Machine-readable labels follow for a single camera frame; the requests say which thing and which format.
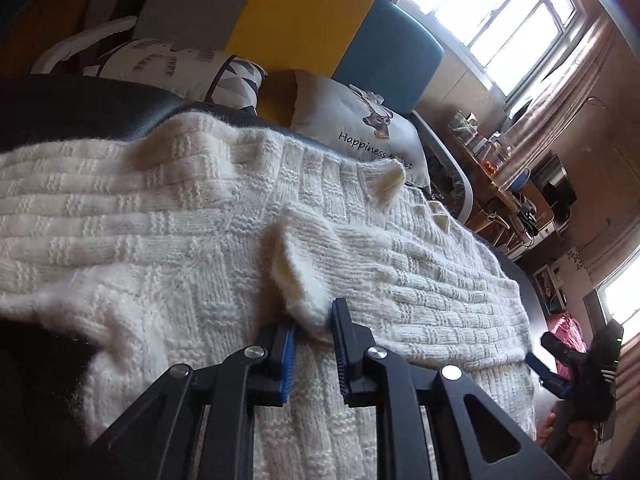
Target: black leather sofa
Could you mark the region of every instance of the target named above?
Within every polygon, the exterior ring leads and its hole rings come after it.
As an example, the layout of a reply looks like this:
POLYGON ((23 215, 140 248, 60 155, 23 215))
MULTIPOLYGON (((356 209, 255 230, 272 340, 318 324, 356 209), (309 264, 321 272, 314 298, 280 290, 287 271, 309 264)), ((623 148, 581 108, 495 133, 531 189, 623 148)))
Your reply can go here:
MULTIPOLYGON (((266 126, 325 146, 245 112, 187 102, 151 86, 83 76, 0 78, 0 153, 48 140, 83 137, 135 140, 185 110, 206 110, 238 126, 266 126)), ((502 254, 502 270, 520 285, 534 351, 546 322, 527 276, 502 254)), ((77 416, 78 384, 95 348, 81 337, 57 335, 36 324, 0 321, 0 471, 8 478, 51 478, 84 448, 77 416)), ((538 425, 555 398, 536 389, 538 425)))

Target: deer illustration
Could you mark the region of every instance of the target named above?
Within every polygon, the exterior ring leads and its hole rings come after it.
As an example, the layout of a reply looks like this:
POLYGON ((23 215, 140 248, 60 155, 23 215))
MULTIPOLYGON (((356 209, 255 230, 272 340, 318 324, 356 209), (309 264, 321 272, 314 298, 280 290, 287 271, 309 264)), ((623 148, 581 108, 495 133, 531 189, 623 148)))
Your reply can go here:
POLYGON ((391 119, 393 119, 394 113, 388 108, 383 107, 382 101, 384 99, 382 96, 374 94, 373 92, 365 92, 354 85, 349 85, 349 88, 360 101, 367 105, 370 111, 370 115, 363 117, 362 122, 373 128, 373 134, 376 139, 388 139, 389 124, 391 123, 391 119), (379 113, 376 108, 374 108, 374 105, 382 111, 382 113, 379 113))

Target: blue bowl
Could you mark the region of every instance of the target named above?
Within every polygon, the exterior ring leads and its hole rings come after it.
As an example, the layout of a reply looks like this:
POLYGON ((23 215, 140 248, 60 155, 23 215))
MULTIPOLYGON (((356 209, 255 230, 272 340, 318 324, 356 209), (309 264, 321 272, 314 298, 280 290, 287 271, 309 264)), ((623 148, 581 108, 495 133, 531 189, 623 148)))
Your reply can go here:
POLYGON ((529 168, 525 168, 524 171, 519 174, 516 180, 514 180, 513 183, 509 186, 509 191, 511 191, 512 193, 520 191, 529 180, 530 175, 531 170, 529 168))

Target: patterned pillow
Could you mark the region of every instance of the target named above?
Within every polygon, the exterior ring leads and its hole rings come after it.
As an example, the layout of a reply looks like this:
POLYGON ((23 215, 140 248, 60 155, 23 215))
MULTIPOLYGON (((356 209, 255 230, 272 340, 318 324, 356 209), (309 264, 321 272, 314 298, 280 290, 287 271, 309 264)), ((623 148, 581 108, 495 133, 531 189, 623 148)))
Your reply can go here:
POLYGON ((357 160, 396 158, 409 184, 430 190, 418 131, 381 96, 303 70, 296 70, 296 83, 293 131, 357 160))
POLYGON ((120 79, 164 88, 190 99, 255 115, 264 70, 238 56, 215 50, 173 50, 160 40, 133 40, 86 67, 87 76, 120 79))

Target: white knitted sweater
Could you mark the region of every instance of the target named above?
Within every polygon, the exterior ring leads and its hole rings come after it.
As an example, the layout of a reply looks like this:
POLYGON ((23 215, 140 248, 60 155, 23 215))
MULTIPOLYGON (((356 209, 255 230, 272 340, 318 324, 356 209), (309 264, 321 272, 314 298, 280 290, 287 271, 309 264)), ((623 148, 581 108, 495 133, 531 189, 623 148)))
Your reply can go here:
POLYGON ((170 365, 221 362, 286 309, 290 403, 257 412, 257 479, 375 477, 374 412, 342 403, 331 300, 415 364, 458 364, 534 434, 518 286, 393 160, 343 160, 183 114, 130 144, 0 156, 0 316, 101 350, 82 385, 96 438, 170 365))

